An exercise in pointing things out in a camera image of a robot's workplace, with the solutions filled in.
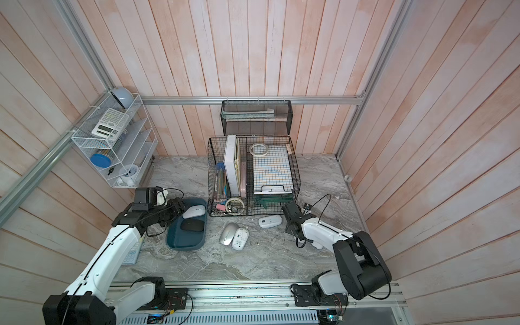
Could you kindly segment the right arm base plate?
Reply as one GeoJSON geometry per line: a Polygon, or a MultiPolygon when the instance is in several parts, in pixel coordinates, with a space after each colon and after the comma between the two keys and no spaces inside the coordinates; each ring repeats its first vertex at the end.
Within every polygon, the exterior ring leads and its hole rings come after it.
{"type": "Polygon", "coordinates": [[[290,291],[297,307],[348,306],[347,295],[325,295],[316,285],[291,284],[290,291]]]}

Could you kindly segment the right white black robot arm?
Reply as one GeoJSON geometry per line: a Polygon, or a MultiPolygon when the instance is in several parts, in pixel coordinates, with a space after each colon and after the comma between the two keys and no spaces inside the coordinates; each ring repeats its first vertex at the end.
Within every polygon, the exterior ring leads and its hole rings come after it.
{"type": "Polygon", "coordinates": [[[295,237],[296,245],[310,244],[334,254],[336,271],[326,271],[310,285],[292,285],[297,306],[325,305],[332,299],[346,304],[351,297],[362,300],[383,287],[390,287],[392,275],[371,236],[340,230],[311,213],[304,214],[296,203],[282,207],[287,221],[285,232],[295,237]]]}

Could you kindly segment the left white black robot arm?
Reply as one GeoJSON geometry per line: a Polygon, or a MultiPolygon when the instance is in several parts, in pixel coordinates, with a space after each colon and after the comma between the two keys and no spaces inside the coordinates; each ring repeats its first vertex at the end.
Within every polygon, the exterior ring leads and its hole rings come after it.
{"type": "Polygon", "coordinates": [[[130,250],[150,226],[169,226],[186,211],[181,196],[168,198],[164,188],[138,188],[134,201],[120,212],[104,243],[80,275],[60,295],[43,304],[46,324],[119,324],[139,309],[165,310],[181,306],[161,277],[145,276],[115,300],[106,296],[130,250]]]}

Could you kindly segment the white mouse with label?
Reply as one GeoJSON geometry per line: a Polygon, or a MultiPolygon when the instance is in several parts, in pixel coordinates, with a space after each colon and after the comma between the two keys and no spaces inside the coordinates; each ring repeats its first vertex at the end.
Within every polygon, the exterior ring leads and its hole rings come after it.
{"type": "Polygon", "coordinates": [[[238,228],[232,240],[232,248],[236,251],[242,251],[248,239],[249,231],[245,227],[238,228]]]}

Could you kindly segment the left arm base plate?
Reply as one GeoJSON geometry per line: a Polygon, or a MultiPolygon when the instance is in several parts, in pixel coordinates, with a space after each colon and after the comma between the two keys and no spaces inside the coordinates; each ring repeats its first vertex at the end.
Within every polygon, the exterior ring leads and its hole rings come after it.
{"type": "Polygon", "coordinates": [[[166,288],[150,303],[139,307],[138,311],[185,310],[187,302],[187,288],[166,288]]]}

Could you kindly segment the white mouse with usb dongle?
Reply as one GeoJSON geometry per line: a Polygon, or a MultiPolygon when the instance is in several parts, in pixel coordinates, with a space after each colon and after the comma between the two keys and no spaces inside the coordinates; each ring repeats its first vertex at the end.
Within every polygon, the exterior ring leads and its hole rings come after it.
{"type": "Polygon", "coordinates": [[[269,215],[259,218],[258,223],[261,228],[273,228],[282,224],[282,218],[280,215],[269,215]]]}

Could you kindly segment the silver computer mouse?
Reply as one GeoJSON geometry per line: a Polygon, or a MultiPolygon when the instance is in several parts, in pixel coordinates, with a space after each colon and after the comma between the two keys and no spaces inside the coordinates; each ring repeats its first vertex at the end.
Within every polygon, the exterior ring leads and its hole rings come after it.
{"type": "Polygon", "coordinates": [[[237,223],[228,223],[221,233],[219,242],[224,246],[229,246],[232,243],[238,228],[239,226],[237,223]]]}

